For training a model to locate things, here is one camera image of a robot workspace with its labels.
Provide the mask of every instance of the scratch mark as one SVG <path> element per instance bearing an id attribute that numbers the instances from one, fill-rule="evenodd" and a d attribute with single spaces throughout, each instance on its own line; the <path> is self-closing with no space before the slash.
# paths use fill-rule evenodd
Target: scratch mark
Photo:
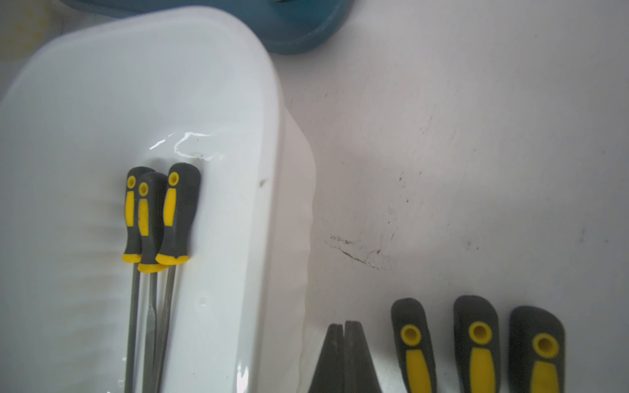
<path id="1" fill-rule="evenodd" d="M 354 244 L 354 242 L 353 242 L 353 241 L 349 241 L 349 240 L 341 239 L 340 237 L 338 237 L 338 236 L 334 236 L 334 235 L 331 235 L 331 236 L 330 236 L 330 240 L 340 241 L 341 243 L 346 244 L 346 245 L 348 245 L 348 244 Z"/>
<path id="2" fill-rule="evenodd" d="M 338 237 L 338 236 L 331 236 L 330 238 L 335 238 L 334 240 L 339 239 L 339 237 Z M 327 244 L 328 246 L 332 247 L 332 248 L 336 248 L 338 251 L 340 251 L 340 252 L 342 252 L 343 254 L 345 254 L 346 256 L 350 257 L 352 260 L 355 260 L 355 261 L 357 261 L 357 262 L 360 262 L 360 263 L 362 263 L 362 264 L 363 264 L 363 265 L 365 265 L 365 266 L 368 266 L 368 267 L 370 267 L 370 268 L 374 268 L 374 269 L 376 269 L 376 270 L 380 270 L 380 269 L 381 269 L 381 268 L 379 268 L 379 267 L 377 267 L 377 266 L 373 266 L 371 263 L 369 263 L 369 262 L 368 262 L 368 259 L 369 259 L 369 257 L 371 256 L 371 254 L 373 254 L 374 252 L 376 252 L 377 254 L 380 254 L 380 250 L 373 250 L 373 251 L 370 251 L 370 252 L 367 254 L 367 258 L 365 258 L 364 260 L 362 260 L 362 259 L 360 259 L 360 258 L 356 258 L 355 256 L 353 256 L 353 255 L 352 255 L 352 254 L 350 254 L 349 252 L 347 252 L 347 251 L 345 251 L 344 249 L 340 248 L 340 246 L 335 246 L 335 245 L 332 245 L 332 244 L 328 243 L 327 241 L 324 241 L 324 243 L 325 243 L 325 244 Z"/>

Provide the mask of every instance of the black rubber grip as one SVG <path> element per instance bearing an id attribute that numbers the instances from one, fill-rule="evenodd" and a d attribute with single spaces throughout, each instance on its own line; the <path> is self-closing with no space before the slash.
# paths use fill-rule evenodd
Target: black rubber grip
<path id="1" fill-rule="evenodd" d="M 188 234 L 196 214 L 201 173 L 189 163 L 176 163 L 168 175 L 164 203 L 164 241 L 157 256 L 163 265 L 180 265 L 188 260 Z"/>
<path id="2" fill-rule="evenodd" d="M 140 176 L 139 182 L 138 228 L 142 237 L 142 260 L 138 270 L 143 273 L 161 272 L 168 266 L 157 263 L 155 256 L 164 236 L 162 206 L 168 177 L 158 172 L 147 172 Z"/>
<path id="3" fill-rule="evenodd" d="M 532 306 L 511 312 L 508 374 L 512 393 L 563 393 L 565 331 L 557 317 Z"/>
<path id="4" fill-rule="evenodd" d="M 426 313 L 415 299 L 400 299 L 391 307 L 393 339 L 402 378 L 409 393 L 436 393 L 437 375 Z"/>
<path id="5" fill-rule="evenodd" d="M 142 255 L 142 239 L 140 238 L 140 230 L 138 229 L 138 201 L 140 200 L 140 195 L 138 194 L 138 186 L 140 183 L 138 179 L 147 172 L 154 172 L 154 170 L 147 167 L 135 167 L 126 175 L 125 216 L 129 215 L 129 217 L 125 217 L 126 248 L 123 260 L 128 263 L 138 263 Z M 132 198 L 131 206 L 127 205 L 127 198 Z"/>
<path id="6" fill-rule="evenodd" d="M 466 295 L 454 302 L 454 353 L 463 393 L 497 393 L 498 314 L 487 299 Z"/>

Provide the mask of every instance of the white surface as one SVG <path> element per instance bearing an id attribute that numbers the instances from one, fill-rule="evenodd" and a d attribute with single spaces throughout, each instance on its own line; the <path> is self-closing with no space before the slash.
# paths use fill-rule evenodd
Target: white surface
<path id="1" fill-rule="evenodd" d="M 163 390 L 244 391 L 258 356 L 285 365 L 270 389 L 296 389 L 285 369 L 301 351 L 314 162 L 241 22 L 187 9 L 59 38 L 7 93 L 0 130 L 3 391 L 122 391 L 126 171 L 182 160 L 203 180 Z M 289 340 L 265 348 L 265 313 L 278 313 L 266 295 L 282 293 Z"/>
<path id="2" fill-rule="evenodd" d="M 406 296 L 458 392 L 466 293 L 498 310 L 503 360 L 509 312 L 541 306 L 566 328 L 565 391 L 626 392 L 628 19 L 620 0 L 357 0 L 330 41 L 273 57 L 317 164 L 301 392 L 346 319 L 403 392 L 389 310 Z"/>

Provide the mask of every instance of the yellow grip insert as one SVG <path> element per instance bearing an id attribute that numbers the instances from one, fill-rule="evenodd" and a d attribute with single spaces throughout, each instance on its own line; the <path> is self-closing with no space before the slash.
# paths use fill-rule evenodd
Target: yellow grip insert
<path id="1" fill-rule="evenodd" d="M 159 263 L 151 263 L 150 265 L 146 265 L 144 263 L 138 264 L 138 271 L 140 273 L 159 273 L 168 269 L 168 266 L 160 265 Z"/>
<path id="2" fill-rule="evenodd" d="M 179 258 L 175 258 L 170 255 L 157 254 L 155 260 L 162 265 L 181 265 L 182 263 L 186 263 L 188 261 L 188 256 L 182 255 Z"/>
<path id="3" fill-rule="evenodd" d="M 478 345 L 486 345 L 491 341 L 491 328 L 485 322 L 476 321 L 472 323 L 468 333 L 472 341 Z"/>
<path id="4" fill-rule="evenodd" d="M 140 254 L 124 254 L 122 260 L 126 263 L 138 263 L 142 260 L 142 256 Z"/>
<path id="5" fill-rule="evenodd" d="M 127 226 L 133 226 L 133 191 L 127 191 L 126 193 L 125 220 Z"/>
<path id="6" fill-rule="evenodd" d="M 559 393 L 559 378 L 554 364 L 535 361 L 531 376 L 531 393 Z"/>
<path id="7" fill-rule="evenodd" d="M 430 374 L 421 350 L 406 351 L 406 375 L 411 393 L 431 393 Z"/>
<path id="8" fill-rule="evenodd" d="M 533 339 L 533 349 L 541 357 L 552 359 L 559 353 L 559 343 L 550 334 L 540 333 Z"/>
<path id="9" fill-rule="evenodd" d="M 471 393 L 495 393 L 494 360 L 487 348 L 473 348 L 470 356 Z"/>
<path id="10" fill-rule="evenodd" d="M 142 236 L 148 236 L 148 201 L 146 198 L 140 199 L 138 205 L 138 227 Z"/>
<path id="11" fill-rule="evenodd" d="M 175 218 L 175 205 L 177 204 L 177 189 L 168 188 L 164 201 L 164 225 L 172 226 Z"/>

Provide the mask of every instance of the screwdriver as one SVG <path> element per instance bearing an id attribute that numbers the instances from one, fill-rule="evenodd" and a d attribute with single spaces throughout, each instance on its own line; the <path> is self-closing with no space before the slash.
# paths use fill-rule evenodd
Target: screwdriver
<path id="1" fill-rule="evenodd" d="M 454 302 L 454 353 L 462 393 L 497 393 L 498 314 L 487 299 L 466 295 Z"/>
<path id="2" fill-rule="evenodd" d="M 127 263 L 139 263 L 142 259 L 142 240 L 138 228 L 136 212 L 140 195 L 137 181 L 144 173 L 153 172 L 151 168 L 135 167 L 126 175 L 125 221 L 126 221 L 126 248 L 122 260 Z M 138 326 L 138 296 L 140 294 L 140 272 L 133 266 L 131 279 L 131 306 L 129 311 L 129 333 L 126 344 L 125 365 L 125 393 L 133 393 L 133 378 L 135 366 L 135 336 Z"/>
<path id="3" fill-rule="evenodd" d="M 437 375 L 426 313 L 415 299 L 391 306 L 393 339 L 408 393 L 437 393 Z"/>
<path id="4" fill-rule="evenodd" d="M 563 393 L 565 331 L 556 316 L 532 306 L 511 312 L 508 375 L 513 393 Z"/>
<path id="5" fill-rule="evenodd" d="M 144 344 L 144 370 L 142 392 L 153 393 L 155 388 L 155 345 L 157 335 L 157 273 L 167 269 L 155 261 L 162 245 L 164 224 L 162 206 L 166 195 L 166 175 L 147 172 L 140 176 L 138 193 L 138 227 L 142 237 L 142 259 L 138 264 L 141 273 L 148 274 L 147 329 Z"/>
<path id="6" fill-rule="evenodd" d="M 162 346 L 155 365 L 155 393 L 162 388 L 162 374 L 166 358 L 166 343 L 170 324 L 170 307 L 172 292 L 175 284 L 175 269 L 188 261 L 188 234 L 196 214 L 199 199 L 199 185 L 201 173 L 199 170 L 184 162 L 170 167 L 168 173 L 168 191 L 164 202 L 164 240 L 155 260 L 162 265 L 170 266 L 166 278 L 166 292 L 164 296 L 164 327 L 162 329 Z"/>

